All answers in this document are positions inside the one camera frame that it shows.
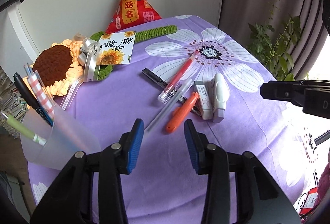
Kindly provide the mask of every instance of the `eraser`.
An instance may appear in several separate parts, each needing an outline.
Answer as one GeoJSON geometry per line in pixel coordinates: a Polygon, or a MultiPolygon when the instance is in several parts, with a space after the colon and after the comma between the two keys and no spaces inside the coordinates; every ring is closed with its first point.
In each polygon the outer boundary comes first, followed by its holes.
{"type": "Polygon", "coordinates": [[[194,82],[194,90],[199,94],[197,101],[203,120],[210,120],[213,117],[213,108],[205,84],[202,81],[194,82]]]}

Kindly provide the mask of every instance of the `green pen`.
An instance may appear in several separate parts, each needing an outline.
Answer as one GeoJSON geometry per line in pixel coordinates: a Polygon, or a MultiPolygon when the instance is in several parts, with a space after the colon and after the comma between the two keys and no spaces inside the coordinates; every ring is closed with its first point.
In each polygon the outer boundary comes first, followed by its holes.
{"type": "Polygon", "coordinates": [[[24,135],[28,139],[31,139],[32,141],[38,143],[41,146],[44,146],[46,144],[47,140],[35,134],[30,129],[26,128],[19,121],[17,121],[12,115],[10,114],[6,115],[3,111],[1,111],[1,114],[7,119],[6,121],[7,124],[15,128],[17,131],[19,131],[21,135],[24,135]]]}

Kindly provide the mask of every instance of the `clear pen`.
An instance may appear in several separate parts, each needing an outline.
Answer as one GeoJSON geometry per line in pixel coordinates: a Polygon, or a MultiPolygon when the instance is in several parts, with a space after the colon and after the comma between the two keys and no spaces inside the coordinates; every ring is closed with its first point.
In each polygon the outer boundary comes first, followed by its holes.
{"type": "Polygon", "coordinates": [[[159,121],[166,116],[176,104],[176,102],[191,88],[194,81],[190,78],[184,81],[182,86],[178,89],[175,95],[166,103],[165,107],[159,112],[159,114],[152,120],[152,122],[145,128],[145,134],[151,132],[153,128],[159,123],[159,121]]]}

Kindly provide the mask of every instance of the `flower pattern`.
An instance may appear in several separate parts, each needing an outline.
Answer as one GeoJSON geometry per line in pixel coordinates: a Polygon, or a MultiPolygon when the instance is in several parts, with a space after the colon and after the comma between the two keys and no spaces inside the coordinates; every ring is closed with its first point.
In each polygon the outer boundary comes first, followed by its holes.
{"type": "Polygon", "coordinates": [[[183,45],[165,41],[147,46],[146,52],[151,56],[181,57],[157,66],[153,73],[169,81],[187,61],[187,57],[198,50],[194,63],[181,80],[195,77],[195,80],[210,82],[216,73],[221,72],[237,89],[249,93],[257,92],[264,82],[263,77],[242,62],[258,63],[258,60],[233,39],[226,39],[226,34],[217,28],[207,28],[201,34],[202,37],[191,30],[181,29],[167,37],[183,45]]]}
{"type": "Polygon", "coordinates": [[[318,161],[318,150],[312,134],[306,127],[308,121],[302,122],[307,114],[301,110],[300,107],[287,103],[286,109],[282,111],[289,132],[294,134],[294,139],[288,137],[288,140],[283,142],[279,165],[287,171],[286,183],[289,187],[304,178],[304,188],[308,188],[314,182],[313,173],[316,168],[315,163],[318,161]]]}
{"type": "Polygon", "coordinates": [[[135,31],[125,31],[124,36],[125,37],[131,37],[135,35],[135,31]]]}
{"type": "Polygon", "coordinates": [[[37,204],[41,201],[48,188],[44,183],[39,182],[38,185],[33,184],[33,193],[37,204]]]}
{"type": "Polygon", "coordinates": [[[100,56],[101,65],[116,65],[121,64],[124,59],[124,53],[121,51],[109,49],[108,51],[103,51],[100,56]]]}
{"type": "Polygon", "coordinates": [[[112,36],[113,33],[106,33],[106,34],[103,34],[101,35],[101,39],[109,39],[111,36],[112,36]]]}
{"type": "Polygon", "coordinates": [[[191,15],[177,15],[175,16],[176,19],[187,19],[187,18],[190,18],[191,15]]]}

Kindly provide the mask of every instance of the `pink checkered pen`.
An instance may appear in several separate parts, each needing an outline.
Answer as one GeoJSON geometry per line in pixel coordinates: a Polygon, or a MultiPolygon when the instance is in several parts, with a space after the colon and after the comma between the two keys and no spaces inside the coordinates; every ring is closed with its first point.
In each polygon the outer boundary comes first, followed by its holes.
{"type": "Polygon", "coordinates": [[[33,73],[27,78],[27,81],[29,85],[31,86],[31,89],[35,96],[37,97],[37,100],[39,101],[42,108],[47,112],[48,116],[54,120],[54,107],[49,100],[49,97],[42,89],[41,84],[38,81],[37,75],[33,73]]]}

